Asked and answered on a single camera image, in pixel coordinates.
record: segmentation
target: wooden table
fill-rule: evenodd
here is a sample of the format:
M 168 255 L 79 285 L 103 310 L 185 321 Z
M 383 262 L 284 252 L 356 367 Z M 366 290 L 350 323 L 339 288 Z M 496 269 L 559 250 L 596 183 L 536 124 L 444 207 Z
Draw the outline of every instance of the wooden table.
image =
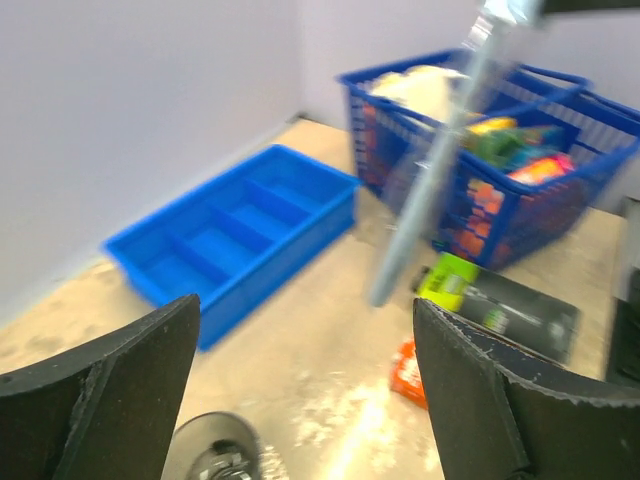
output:
M 353 170 L 343 131 L 300 121 L 275 141 Z M 592 210 L 564 239 L 505 272 L 582 311 L 570 368 L 587 376 L 603 372 L 623 223 Z M 196 355 L 178 424 L 212 410 L 239 413 L 281 453 L 294 479 L 443 478 L 428 414 L 388 390 L 391 357 L 412 331 L 410 294 L 405 279 L 384 308 L 365 304 L 371 225 L 365 218 L 214 349 Z M 421 255 L 421 262 L 435 258 L 427 249 Z M 104 259 L 4 329 L 0 372 L 150 310 Z

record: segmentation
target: table surface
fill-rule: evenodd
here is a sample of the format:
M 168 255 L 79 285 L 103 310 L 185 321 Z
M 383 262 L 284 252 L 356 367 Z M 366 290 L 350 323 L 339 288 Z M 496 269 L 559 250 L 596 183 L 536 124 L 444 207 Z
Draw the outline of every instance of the table surface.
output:
M 353 171 L 341 130 L 300 121 L 275 142 Z M 591 210 L 565 238 L 504 272 L 581 310 L 569 368 L 595 378 L 604 367 L 623 223 Z M 388 389 L 391 357 L 411 335 L 411 298 L 407 276 L 385 307 L 366 305 L 372 225 L 363 219 L 211 351 L 196 355 L 178 425 L 214 410 L 243 415 L 280 452 L 293 479 L 443 478 L 428 413 Z M 421 252 L 421 262 L 434 258 Z M 0 372 L 150 310 L 104 259 L 2 331 Z

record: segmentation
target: snack bag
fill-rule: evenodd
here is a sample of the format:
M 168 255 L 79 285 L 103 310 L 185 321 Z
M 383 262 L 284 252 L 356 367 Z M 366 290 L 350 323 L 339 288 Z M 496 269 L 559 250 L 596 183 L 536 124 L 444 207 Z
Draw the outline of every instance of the snack bag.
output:
M 404 342 L 398 353 L 394 355 L 391 390 L 408 398 L 419 407 L 428 409 L 416 360 L 416 343 L 413 338 Z

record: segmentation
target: blue plastic crate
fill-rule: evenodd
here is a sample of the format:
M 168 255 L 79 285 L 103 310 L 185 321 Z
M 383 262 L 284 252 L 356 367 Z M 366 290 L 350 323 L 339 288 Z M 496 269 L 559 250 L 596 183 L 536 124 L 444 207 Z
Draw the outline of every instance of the blue plastic crate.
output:
M 106 243 L 156 306 L 197 293 L 207 349 L 354 224 L 359 180 L 275 145 Z
M 460 50 L 448 50 L 340 77 L 347 87 L 358 176 L 376 195 L 382 194 L 391 170 L 410 146 L 426 149 L 432 142 L 434 131 L 421 124 L 434 127 L 438 122 L 369 95 L 370 85 L 384 73 L 404 72 L 416 65 L 450 66 L 459 55 Z M 589 85 L 581 77 L 524 65 L 494 85 L 496 95 L 487 116 L 512 116 L 521 126 L 561 126 L 566 134 L 564 151 L 578 168 L 549 183 L 525 186 L 461 150 L 436 248 L 499 269 L 559 238 L 575 224 L 640 147 L 638 112 L 589 93 Z M 401 178 L 394 181 L 406 185 L 408 192 L 415 170 L 396 170 Z M 482 207 L 476 205 L 472 191 L 481 183 L 491 185 L 503 200 L 499 211 L 483 210 L 489 225 L 480 231 L 473 222 Z M 391 207 L 397 210 L 402 203 L 396 196 Z

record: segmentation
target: blue tray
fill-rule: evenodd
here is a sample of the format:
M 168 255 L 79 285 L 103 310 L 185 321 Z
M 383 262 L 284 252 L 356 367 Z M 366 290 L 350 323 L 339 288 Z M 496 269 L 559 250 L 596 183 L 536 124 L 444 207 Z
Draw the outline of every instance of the blue tray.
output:
M 354 224 L 360 181 L 281 145 L 106 243 L 156 306 L 197 293 L 207 349 Z

